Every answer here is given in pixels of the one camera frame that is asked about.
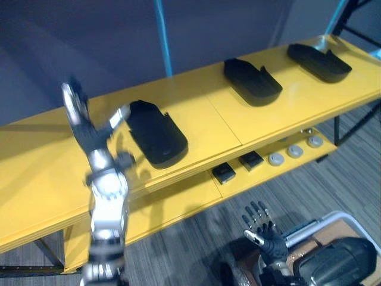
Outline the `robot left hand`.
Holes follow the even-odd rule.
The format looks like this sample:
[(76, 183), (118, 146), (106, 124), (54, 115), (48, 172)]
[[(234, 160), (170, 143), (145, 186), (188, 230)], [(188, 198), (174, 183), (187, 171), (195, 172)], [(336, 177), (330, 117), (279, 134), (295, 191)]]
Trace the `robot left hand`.
[(130, 105), (122, 105), (103, 125), (96, 127), (90, 119), (88, 97), (83, 93), (80, 82), (70, 77), (62, 83), (61, 90), (68, 122), (83, 152), (88, 155), (95, 150), (106, 149), (107, 140), (130, 116)]

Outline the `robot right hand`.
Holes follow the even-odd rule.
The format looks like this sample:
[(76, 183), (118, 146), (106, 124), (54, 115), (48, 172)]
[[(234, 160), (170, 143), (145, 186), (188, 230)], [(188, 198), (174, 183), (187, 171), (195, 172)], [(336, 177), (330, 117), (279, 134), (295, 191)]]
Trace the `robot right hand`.
[(274, 263), (286, 263), (289, 251), (286, 243), (277, 231), (270, 211), (263, 201), (251, 201), (245, 206), (245, 211), (252, 219), (242, 215), (248, 229), (243, 230), (243, 236), (259, 248), (263, 262), (268, 266)]

